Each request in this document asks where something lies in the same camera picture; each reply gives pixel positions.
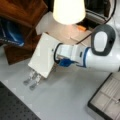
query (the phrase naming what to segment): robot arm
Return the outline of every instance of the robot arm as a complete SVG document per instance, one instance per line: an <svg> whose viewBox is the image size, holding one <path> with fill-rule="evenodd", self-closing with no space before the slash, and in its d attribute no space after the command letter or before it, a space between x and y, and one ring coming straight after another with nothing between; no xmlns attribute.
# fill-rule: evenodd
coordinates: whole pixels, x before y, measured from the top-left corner
<svg viewBox="0 0 120 120"><path fill-rule="evenodd" d="M64 44L57 48L55 57L59 59L60 66L68 67L74 63L79 67L99 71L118 72L120 70L120 24L118 21L120 1L117 2L114 18L93 31L90 48L83 45Z"/></svg>

